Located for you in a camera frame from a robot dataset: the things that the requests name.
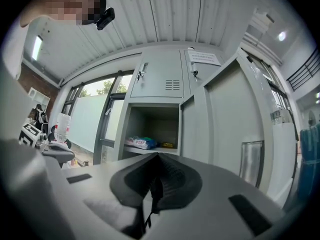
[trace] black metal railing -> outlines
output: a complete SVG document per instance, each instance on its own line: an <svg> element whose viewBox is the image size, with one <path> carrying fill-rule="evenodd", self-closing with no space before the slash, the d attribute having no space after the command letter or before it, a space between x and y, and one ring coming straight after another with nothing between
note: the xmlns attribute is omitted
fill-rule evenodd
<svg viewBox="0 0 320 240"><path fill-rule="evenodd" d="M305 84L310 78L320 70L320 54L318 48L315 48L306 62L294 72L287 81L290 83L293 91Z"/></svg>

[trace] tree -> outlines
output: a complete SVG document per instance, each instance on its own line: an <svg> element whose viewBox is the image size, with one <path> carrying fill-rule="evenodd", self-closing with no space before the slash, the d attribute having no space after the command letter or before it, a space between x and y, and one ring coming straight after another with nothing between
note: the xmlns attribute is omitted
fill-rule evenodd
<svg viewBox="0 0 320 240"><path fill-rule="evenodd" d="M101 94L108 94L109 91L110 91L110 88L111 88L111 85L113 83L113 80L108 80L108 81L105 81L103 83L103 88L102 89L97 89L96 90L96 93L98 95L101 95ZM126 93L127 92L127 87L123 84L123 83L120 83L119 84L119 87L117 89L117 93Z"/></svg>
<svg viewBox="0 0 320 240"><path fill-rule="evenodd" d="M87 96L91 96L91 94L88 93L88 90L87 90L87 89L83 88L83 89L82 89L82 92L80 93L79 98L87 97Z"/></svg>

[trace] water bottle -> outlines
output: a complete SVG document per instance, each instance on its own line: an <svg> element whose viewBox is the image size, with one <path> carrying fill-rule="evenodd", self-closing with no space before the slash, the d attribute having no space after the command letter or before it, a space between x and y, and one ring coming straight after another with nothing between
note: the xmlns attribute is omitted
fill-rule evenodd
<svg viewBox="0 0 320 240"><path fill-rule="evenodd" d="M69 128L70 128L71 116L67 114L60 113L58 114L56 123L55 123L55 130L54 130L54 137L57 142L65 142L68 138Z"/></svg>

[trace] open cabinet compartment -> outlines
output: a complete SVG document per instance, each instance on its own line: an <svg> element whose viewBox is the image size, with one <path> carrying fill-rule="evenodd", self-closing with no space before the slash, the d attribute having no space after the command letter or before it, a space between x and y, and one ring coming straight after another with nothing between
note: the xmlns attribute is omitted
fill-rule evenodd
<svg viewBox="0 0 320 240"><path fill-rule="evenodd" d="M148 137L160 144L162 142L169 142L173 144L173 148L160 146L145 150L135 146L125 145L123 149L123 159L152 152L177 155L179 143L179 105L133 105L129 114L125 138L128 139L136 136L139 138Z"/></svg>

